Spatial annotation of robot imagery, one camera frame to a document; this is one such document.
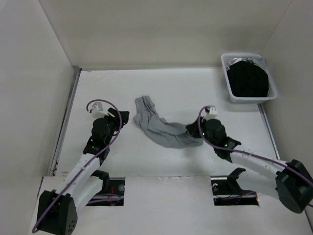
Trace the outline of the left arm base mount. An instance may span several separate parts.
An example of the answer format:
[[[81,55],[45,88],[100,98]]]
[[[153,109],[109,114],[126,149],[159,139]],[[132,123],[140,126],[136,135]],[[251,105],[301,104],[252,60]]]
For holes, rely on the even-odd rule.
[[[87,203],[87,206],[90,207],[123,206],[125,183],[126,183],[125,178],[110,178],[110,180],[107,183],[107,186],[100,192],[96,193]]]

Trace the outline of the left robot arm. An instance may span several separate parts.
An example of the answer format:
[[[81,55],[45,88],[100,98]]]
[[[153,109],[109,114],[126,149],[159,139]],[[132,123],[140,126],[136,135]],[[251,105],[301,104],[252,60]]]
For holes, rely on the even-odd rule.
[[[45,190],[40,195],[33,233],[72,234],[79,211],[95,194],[108,193],[109,175],[99,167],[107,158],[110,145],[128,123],[129,115],[128,111],[109,108],[107,114],[93,122],[91,136],[76,166],[55,189]]]

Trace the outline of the grey tank top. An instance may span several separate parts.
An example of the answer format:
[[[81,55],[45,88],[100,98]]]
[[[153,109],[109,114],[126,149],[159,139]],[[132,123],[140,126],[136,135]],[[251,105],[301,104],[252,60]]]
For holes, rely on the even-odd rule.
[[[184,149],[203,145],[203,140],[192,137],[186,125],[179,122],[168,122],[160,117],[155,104],[148,95],[134,100],[136,115],[133,120],[143,133],[156,144],[172,149]]]

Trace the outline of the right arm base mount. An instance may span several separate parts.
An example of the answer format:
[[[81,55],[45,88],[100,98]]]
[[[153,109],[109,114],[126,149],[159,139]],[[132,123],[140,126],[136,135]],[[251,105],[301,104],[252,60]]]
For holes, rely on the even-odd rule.
[[[213,203],[215,206],[259,206],[257,193],[243,190],[237,183],[243,168],[237,168],[227,176],[211,177]]]

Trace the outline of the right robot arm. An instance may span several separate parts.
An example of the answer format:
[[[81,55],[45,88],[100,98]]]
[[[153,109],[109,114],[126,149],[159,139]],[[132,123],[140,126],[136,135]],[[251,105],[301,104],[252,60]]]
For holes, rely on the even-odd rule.
[[[233,199],[262,193],[277,199],[293,213],[301,214],[313,199],[313,178],[298,160],[270,159],[253,153],[238,140],[226,134],[218,119],[199,117],[187,125],[186,133],[209,144],[222,160],[238,168],[226,177]]]

